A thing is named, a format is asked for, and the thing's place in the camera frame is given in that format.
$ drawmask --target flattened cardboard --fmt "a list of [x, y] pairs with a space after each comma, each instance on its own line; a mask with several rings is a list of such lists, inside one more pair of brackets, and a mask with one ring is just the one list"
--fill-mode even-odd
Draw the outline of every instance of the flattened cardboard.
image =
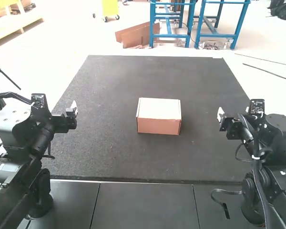
[[[153, 25], [153, 32], [160, 33], [160, 23]], [[123, 43], [123, 48], [131, 48], [137, 45], [149, 44], [150, 23], [130, 27], [115, 33], [116, 40]]]
[[134, 31], [134, 30], [143, 28], [143, 27], [145, 27], [145, 26], [149, 26], [149, 24], [150, 24], [149, 22], [146, 22], [146, 23], [143, 23], [143, 24], [135, 25], [135, 26], [129, 27], [129, 28], [127, 28], [127, 29], [124, 29], [124, 30], [120, 30], [120, 31], [115, 32], [116, 41], [119, 42], [119, 43], [122, 43], [122, 34], [123, 34], [123, 33], [132, 32], [132, 31]]
[[179, 135], [180, 100], [140, 98], [137, 108], [137, 132]]

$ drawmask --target black mat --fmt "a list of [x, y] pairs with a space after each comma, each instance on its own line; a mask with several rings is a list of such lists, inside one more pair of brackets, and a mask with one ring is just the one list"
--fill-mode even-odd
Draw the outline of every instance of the black mat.
[[[138, 134], [139, 97], [180, 99], [179, 136]], [[78, 128], [56, 135], [56, 177], [126, 181], [240, 181], [248, 163], [234, 159], [240, 143], [218, 132], [218, 107], [243, 112], [248, 98], [223, 59], [89, 56], [54, 108], [73, 100]]]
[[192, 185], [102, 183], [91, 229], [199, 229]]
[[54, 206], [44, 217], [26, 227], [24, 219], [18, 229], [89, 229], [100, 184], [51, 181]]
[[239, 191], [241, 186], [194, 185], [200, 229], [258, 229], [249, 223], [240, 209], [242, 195], [231, 196], [216, 193], [215, 198], [227, 204], [230, 219], [226, 218], [223, 208], [211, 199], [214, 188]]

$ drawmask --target blue metal stand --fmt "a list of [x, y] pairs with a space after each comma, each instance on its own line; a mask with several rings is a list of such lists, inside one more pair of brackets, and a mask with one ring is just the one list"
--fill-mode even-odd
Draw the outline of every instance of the blue metal stand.
[[[149, 39], [149, 46], [153, 48], [153, 39], [156, 37], [160, 38], [184, 38], [185, 39], [185, 47], [188, 48], [191, 39], [191, 30], [193, 26], [193, 17], [194, 17], [194, 9], [195, 9], [195, 0], [190, 0], [189, 3], [185, 3], [185, 0], [181, 2], [156, 2], [156, 0], [150, 1], [150, 39]], [[165, 13], [157, 13], [156, 12], [156, 5], [164, 5]], [[168, 7], [169, 5], [181, 5], [180, 13], [177, 12], [169, 12]], [[170, 20], [178, 20], [179, 21], [179, 28], [182, 27], [183, 24], [183, 14], [184, 14], [184, 6], [189, 5], [189, 17], [187, 20], [187, 27], [188, 32], [187, 34], [172, 34], [172, 28]], [[166, 34], [154, 34], [153, 33], [153, 24], [155, 23], [156, 19], [165, 20], [167, 33]]]
[[[219, 9], [217, 16], [204, 16], [204, 9], [205, 5], [207, 3], [211, 4], [219, 4]], [[243, 9], [240, 14], [237, 27], [235, 30], [234, 34], [220, 34], [217, 32], [216, 28], [218, 27], [221, 11], [223, 9], [223, 4], [243, 4]], [[242, 28], [242, 24], [245, 18], [245, 14], [248, 8], [248, 5], [250, 4], [250, 0], [245, 0], [243, 2], [236, 2], [236, 1], [225, 1], [225, 0], [220, 0], [220, 1], [209, 1], [209, 0], [202, 0], [201, 3], [201, 9], [200, 9], [200, 15], [199, 16], [194, 16], [194, 18], [199, 18], [198, 20], [198, 27], [197, 27], [197, 34], [196, 34], [196, 40], [195, 40], [195, 45], [194, 47], [198, 49], [199, 47], [199, 41], [201, 37], [220, 37], [220, 38], [231, 38], [233, 39], [233, 42], [230, 46], [230, 49], [234, 49], [236, 46], [236, 42], [240, 33], [240, 29]], [[211, 22], [208, 19], [216, 19], [216, 23], [213, 26]], [[201, 26], [205, 22], [211, 33], [201, 33]]]

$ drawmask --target wooden crate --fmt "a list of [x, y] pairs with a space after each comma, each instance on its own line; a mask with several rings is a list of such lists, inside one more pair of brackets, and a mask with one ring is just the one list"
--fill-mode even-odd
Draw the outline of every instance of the wooden crate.
[[8, 10], [6, 16], [0, 17], [0, 39], [14, 32], [24, 33], [25, 26], [36, 21], [43, 21], [43, 17], [37, 9], [25, 13], [20, 1], [18, 1], [18, 6], [21, 14], [10, 15]]

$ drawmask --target floor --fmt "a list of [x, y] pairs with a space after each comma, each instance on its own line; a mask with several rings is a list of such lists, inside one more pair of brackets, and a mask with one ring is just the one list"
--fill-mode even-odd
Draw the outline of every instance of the floor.
[[[286, 63], [286, 21], [269, 17], [269, 0], [252, 1], [235, 51], [186, 49], [175, 45], [159, 45], [154, 49], [125, 50], [115, 41], [114, 32], [149, 20], [149, 3], [134, 0], [128, 6], [119, 2], [120, 20], [101, 20], [100, 0], [36, 0], [36, 10], [44, 13], [45, 22], [26, 28], [22, 35], [12, 34], [0, 41], [0, 67], [22, 87], [21, 94], [47, 94], [52, 109], [88, 54], [213, 56], [224, 57], [244, 91], [250, 98], [265, 98], [267, 113], [286, 115], [286, 80], [243, 66], [251, 64], [286, 77], [286, 66], [235, 55], [250, 55]], [[220, 32], [233, 32], [241, 6], [224, 6]], [[216, 6], [208, 6], [206, 14], [215, 14]], [[195, 37], [197, 24], [192, 31]], [[0, 91], [15, 91], [0, 78]]]

